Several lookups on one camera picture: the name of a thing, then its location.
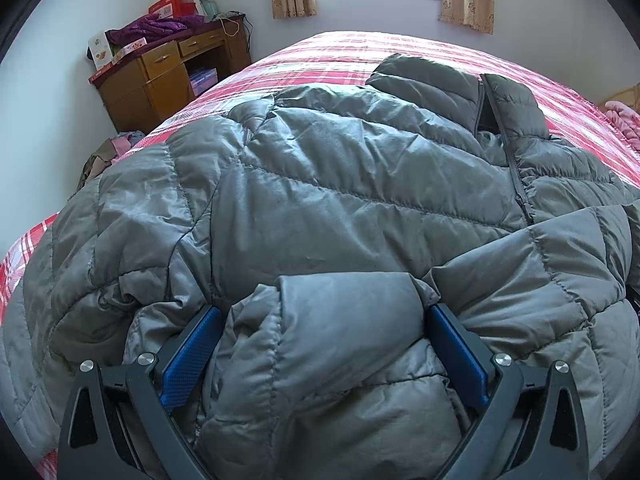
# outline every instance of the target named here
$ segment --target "gray puffer jacket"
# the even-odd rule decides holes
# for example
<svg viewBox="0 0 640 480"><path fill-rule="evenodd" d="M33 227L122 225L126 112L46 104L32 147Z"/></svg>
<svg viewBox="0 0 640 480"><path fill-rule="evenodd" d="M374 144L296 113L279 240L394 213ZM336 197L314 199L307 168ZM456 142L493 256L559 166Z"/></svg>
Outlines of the gray puffer jacket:
<svg viewBox="0 0 640 480"><path fill-rule="evenodd" d="M80 362L214 304L180 423L216 478L431 478L468 425L422 335L441 300L493 351L571 365L596 467L640 408L637 197L500 76L396 55L363 88L286 89L69 202L0 328L0 410L36 460Z"/></svg>

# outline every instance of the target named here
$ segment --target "pink fleece fabric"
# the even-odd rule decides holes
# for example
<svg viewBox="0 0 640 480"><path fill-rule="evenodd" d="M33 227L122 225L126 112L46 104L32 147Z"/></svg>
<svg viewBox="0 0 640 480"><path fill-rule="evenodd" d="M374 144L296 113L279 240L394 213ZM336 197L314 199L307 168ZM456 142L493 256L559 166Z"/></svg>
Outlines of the pink fleece fabric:
<svg viewBox="0 0 640 480"><path fill-rule="evenodd" d="M609 101L605 108L609 121L622 131L631 147L640 153L640 115L618 101Z"/></svg>

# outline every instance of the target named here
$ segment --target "desk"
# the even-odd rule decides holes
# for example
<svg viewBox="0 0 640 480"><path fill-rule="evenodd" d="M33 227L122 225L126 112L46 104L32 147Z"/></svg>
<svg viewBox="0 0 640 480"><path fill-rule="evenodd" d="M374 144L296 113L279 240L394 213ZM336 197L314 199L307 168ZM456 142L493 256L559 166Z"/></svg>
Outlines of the desk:
<svg viewBox="0 0 640 480"><path fill-rule="evenodd" d="M215 68L223 80L249 66L243 18L225 20L225 28L216 20L178 39L143 47L94 81L116 130L148 134L180 111L195 99L189 74L199 68Z"/></svg>

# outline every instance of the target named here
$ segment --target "desk top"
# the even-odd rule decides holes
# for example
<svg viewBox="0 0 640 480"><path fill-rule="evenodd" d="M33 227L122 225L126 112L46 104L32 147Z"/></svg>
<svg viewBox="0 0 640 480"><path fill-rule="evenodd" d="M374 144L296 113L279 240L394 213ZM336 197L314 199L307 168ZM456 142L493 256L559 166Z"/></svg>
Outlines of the desk top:
<svg viewBox="0 0 640 480"><path fill-rule="evenodd" d="M218 19L212 20L209 23L205 23L202 27L188 28L187 30L181 30L180 32L176 32L175 34L172 34L170 36L162 38L162 40L157 40L157 41L153 41L151 43L147 43L145 46L142 46L139 49L134 50L130 54L127 54L125 57L122 58L122 60L117 65L114 65L109 70L107 70L107 72L105 72L104 74L98 76L94 81L92 81L92 84L96 88L100 88L102 83L107 81L108 78L110 78L113 74L115 74L118 70L120 70L126 64L128 64L131 61L133 61L134 59L142 56L144 53L155 49L155 47L157 47L157 46L160 46L160 45L165 44L165 43L169 43L170 41L186 40L187 38L190 38L191 36L197 36L198 34L203 34L204 32L209 32L210 30L217 30L219 28L222 28L222 22L223 21L226 22L226 20L231 20L231 21L235 22L235 21L238 21L238 20L241 21L243 19L244 19L244 14L236 14L235 16L229 16L228 18L223 18L222 20L218 20Z"/></svg>

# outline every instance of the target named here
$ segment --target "red and white plaid sheet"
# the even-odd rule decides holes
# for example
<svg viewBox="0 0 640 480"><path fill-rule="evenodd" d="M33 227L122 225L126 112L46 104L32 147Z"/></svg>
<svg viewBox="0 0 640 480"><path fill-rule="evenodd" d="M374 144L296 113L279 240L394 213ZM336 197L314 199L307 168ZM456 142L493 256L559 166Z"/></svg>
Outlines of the red and white plaid sheet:
<svg viewBox="0 0 640 480"><path fill-rule="evenodd" d="M225 79L167 119L122 158L165 140L190 121L223 114L237 104L287 86L311 82L362 85L385 57L397 52L433 59L475 75L503 75L527 85L552 133L590 150L622 180L640 187L640 155L602 112L573 90L477 50L378 32L326 32L268 56ZM20 238L0 264L0 323L34 247L55 217ZM57 459L56 452L49 453L38 466L46 480L55 480Z"/></svg>

